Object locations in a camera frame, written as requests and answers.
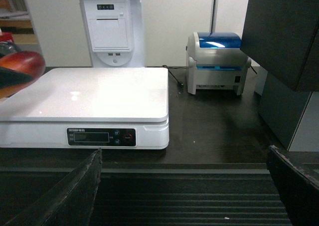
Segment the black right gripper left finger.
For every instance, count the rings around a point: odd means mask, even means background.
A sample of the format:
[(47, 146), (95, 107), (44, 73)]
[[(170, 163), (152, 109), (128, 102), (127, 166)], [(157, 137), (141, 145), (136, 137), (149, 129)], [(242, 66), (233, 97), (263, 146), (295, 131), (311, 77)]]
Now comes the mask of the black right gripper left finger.
[(99, 148), (6, 226), (87, 226), (101, 181)]

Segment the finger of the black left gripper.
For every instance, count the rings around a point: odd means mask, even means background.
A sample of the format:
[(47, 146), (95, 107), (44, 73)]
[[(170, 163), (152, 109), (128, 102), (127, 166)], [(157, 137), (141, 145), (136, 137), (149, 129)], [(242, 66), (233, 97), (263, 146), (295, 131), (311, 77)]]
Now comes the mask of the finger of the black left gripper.
[(21, 89), (32, 84), (37, 78), (37, 68), (25, 67), (0, 67), (0, 97), (11, 96)]

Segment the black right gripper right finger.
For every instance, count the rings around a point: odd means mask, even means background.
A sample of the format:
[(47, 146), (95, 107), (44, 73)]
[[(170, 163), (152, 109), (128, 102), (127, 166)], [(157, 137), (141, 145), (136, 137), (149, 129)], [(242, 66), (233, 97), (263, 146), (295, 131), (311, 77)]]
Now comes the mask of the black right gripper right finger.
[(294, 226), (319, 224), (319, 174), (274, 145), (267, 150), (267, 169)]

